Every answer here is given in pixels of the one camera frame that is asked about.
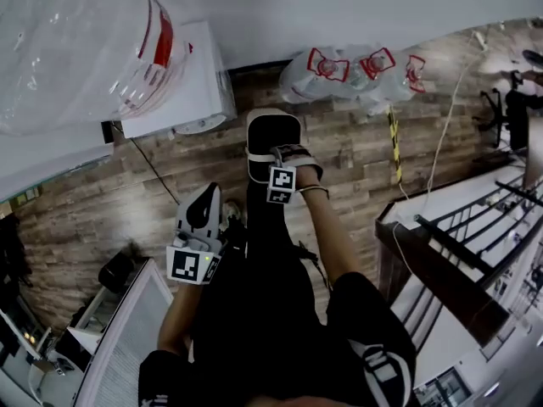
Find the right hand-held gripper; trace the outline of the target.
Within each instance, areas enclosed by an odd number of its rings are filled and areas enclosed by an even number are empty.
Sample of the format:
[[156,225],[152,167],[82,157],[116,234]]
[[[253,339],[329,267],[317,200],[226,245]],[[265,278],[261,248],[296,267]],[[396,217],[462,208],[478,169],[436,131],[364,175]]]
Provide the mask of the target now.
[[272,204],[289,204],[296,192],[297,169],[304,165],[315,165],[309,151],[301,145],[281,145],[267,154],[249,151],[246,154],[250,162],[272,163],[266,195],[266,201]]

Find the person's right hand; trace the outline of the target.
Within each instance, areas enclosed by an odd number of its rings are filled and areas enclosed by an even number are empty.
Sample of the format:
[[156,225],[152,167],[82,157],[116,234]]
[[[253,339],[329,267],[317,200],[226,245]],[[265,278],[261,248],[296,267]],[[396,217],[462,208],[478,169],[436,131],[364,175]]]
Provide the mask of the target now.
[[320,187],[318,169],[313,164],[304,164],[296,167],[296,189],[301,190],[307,187]]

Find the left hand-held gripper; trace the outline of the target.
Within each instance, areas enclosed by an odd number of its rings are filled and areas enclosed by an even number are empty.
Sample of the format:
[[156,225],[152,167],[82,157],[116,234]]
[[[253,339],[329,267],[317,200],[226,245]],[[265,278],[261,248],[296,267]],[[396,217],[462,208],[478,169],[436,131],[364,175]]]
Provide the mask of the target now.
[[177,207],[174,239],[166,247],[166,275],[170,280],[210,284],[221,261],[220,222],[221,188],[216,182],[192,192]]

